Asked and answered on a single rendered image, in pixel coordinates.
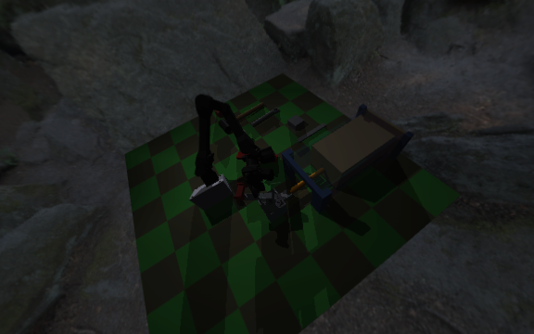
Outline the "black mallet with brown wooden handle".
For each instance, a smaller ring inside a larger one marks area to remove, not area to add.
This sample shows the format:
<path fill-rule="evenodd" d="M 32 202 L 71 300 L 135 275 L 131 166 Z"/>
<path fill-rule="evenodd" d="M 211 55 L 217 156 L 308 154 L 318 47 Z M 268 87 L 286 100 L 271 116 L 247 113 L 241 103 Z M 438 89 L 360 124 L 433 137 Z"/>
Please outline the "black mallet with brown wooden handle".
<path fill-rule="evenodd" d="M 249 114 L 253 113 L 254 111 L 264 107 L 263 102 L 257 105 L 256 107 L 249 109 L 248 111 L 242 113 L 241 115 L 237 116 L 237 120 L 240 121 L 243 118 L 247 117 Z M 229 124 L 225 120 L 219 120 L 218 124 L 221 126 L 221 128 L 228 134 L 232 131 Z"/>

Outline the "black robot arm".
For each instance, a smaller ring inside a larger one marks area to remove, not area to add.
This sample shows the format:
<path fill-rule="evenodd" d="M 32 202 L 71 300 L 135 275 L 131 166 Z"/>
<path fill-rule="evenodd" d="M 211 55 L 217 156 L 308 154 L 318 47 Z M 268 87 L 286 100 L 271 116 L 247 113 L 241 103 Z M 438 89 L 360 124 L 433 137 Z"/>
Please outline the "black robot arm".
<path fill-rule="evenodd" d="M 198 94 L 195 97 L 195 106 L 198 114 L 198 153 L 195 161 L 195 175 L 197 177 L 200 176 L 206 187 L 219 181 L 218 175 L 211 169 L 214 153 L 210 152 L 210 116 L 213 110 L 218 110 L 222 113 L 235 134 L 240 151 L 243 154 L 247 154 L 241 157 L 243 162 L 248 165 L 251 162 L 259 163 L 259 159 L 263 164 L 276 161 L 271 146 L 260 149 L 244 132 L 228 103 L 215 100 L 209 95 Z M 258 168 L 261 182 L 263 179 L 273 181 L 273 169 L 261 168 L 260 166 Z"/>

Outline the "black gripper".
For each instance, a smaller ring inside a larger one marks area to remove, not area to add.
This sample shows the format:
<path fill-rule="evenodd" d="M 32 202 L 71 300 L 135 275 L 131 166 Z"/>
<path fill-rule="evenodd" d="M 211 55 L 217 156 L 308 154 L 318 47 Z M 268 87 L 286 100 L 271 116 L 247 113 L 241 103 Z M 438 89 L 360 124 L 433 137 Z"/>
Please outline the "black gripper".
<path fill-rule="evenodd" d="M 257 162 L 251 162 L 242 168 L 242 174 L 243 176 L 247 176 L 246 182 L 255 199 L 258 197 L 260 191 L 265 190 L 264 183 L 261 182 L 261 176 L 259 175 L 259 166 Z"/>

